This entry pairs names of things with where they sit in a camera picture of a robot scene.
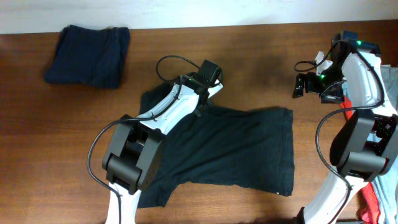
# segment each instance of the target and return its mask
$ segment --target red object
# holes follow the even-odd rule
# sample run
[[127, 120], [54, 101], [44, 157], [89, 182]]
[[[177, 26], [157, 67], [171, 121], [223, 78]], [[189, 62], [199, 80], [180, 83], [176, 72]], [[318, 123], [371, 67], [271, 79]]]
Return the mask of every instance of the red object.
[[[352, 102], [344, 96], [344, 103], [340, 104], [341, 108], [352, 107]], [[345, 111], [344, 115], [346, 119], [349, 119], [353, 115], [354, 111]], [[361, 189], [363, 197], [366, 201], [366, 208], [361, 211], [361, 218], [365, 224], [378, 224], [380, 208], [379, 201], [377, 200], [376, 194], [374, 194], [374, 189], [371, 183]]]

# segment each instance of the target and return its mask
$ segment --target wooden table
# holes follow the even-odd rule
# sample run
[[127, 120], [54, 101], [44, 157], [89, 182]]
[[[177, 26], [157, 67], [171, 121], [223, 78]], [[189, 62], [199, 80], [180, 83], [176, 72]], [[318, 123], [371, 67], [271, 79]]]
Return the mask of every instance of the wooden table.
[[[217, 105], [294, 110], [294, 191], [283, 197], [188, 183], [178, 186], [165, 208], [138, 210], [137, 222], [247, 223], [296, 216], [328, 173], [315, 151], [314, 134], [319, 120], [338, 106], [321, 105], [316, 95], [293, 100], [297, 73], [292, 67], [327, 51], [343, 29], [377, 42], [383, 63], [397, 65], [397, 21], [132, 30], [121, 87], [101, 90], [44, 82], [58, 34], [0, 35], [0, 222], [104, 222], [109, 191], [87, 173], [88, 148], [110, 121], [124, 113], [137, 115], [141, 94], [161, 83], [156, 61], [168, 54], [196, 63], [212, 60], [223, 68], [225, 87], [214, 96]], [[169, 60], [160, 69], [174, 77], [193, 67]], [[326, 155], [344, 122], [339, 114], [326, 123], [320, 136]], [[93, 154], [93, 170], [100, 177], [105, 176], [100, 164], [111, 135], [103, 136]], [[360, 201], [354, 198], [340, 218], [357, 218]]]

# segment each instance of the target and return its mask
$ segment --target white wall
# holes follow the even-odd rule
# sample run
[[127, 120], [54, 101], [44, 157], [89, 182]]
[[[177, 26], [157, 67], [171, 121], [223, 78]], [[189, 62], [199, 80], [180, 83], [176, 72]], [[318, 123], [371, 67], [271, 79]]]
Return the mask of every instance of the white wall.
[[2, 0], [0, 33], [234, 26], [398, 18], [398, 0]]

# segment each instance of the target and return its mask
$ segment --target crumpled black cloth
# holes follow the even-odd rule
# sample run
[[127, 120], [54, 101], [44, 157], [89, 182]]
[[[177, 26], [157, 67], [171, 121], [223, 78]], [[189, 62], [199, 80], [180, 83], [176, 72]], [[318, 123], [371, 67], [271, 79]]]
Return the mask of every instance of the crumpled black cloth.
[[[140, 113], [171, 90], [163, 84], [142, 96]], [[238, 111], [209, 106], [201, 117], [184, 117], [164, 140], [157, 175], [138, 207], [165, 206], [178, 184], [238, 185], [292, 195], [293, 111]]]
[[126, 27], [89, 30], [70, 25], [63, 29], [47, 83], [83, 83], [117, 88], [123, 72], [130, 32]]

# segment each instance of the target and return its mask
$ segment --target light blue fabric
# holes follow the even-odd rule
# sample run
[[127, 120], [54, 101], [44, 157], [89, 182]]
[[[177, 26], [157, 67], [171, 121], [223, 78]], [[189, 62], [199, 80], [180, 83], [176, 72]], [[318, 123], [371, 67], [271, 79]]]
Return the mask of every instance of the light blue fabric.
[[[398, 68], [381, 67], [381, 75], [387, 95], [395, 109], [398, 105]], [[372, 181], [374, 193], [379, 200], [379, 224], [397, 224], [398, 215], [398, 158], [385, 175]]]

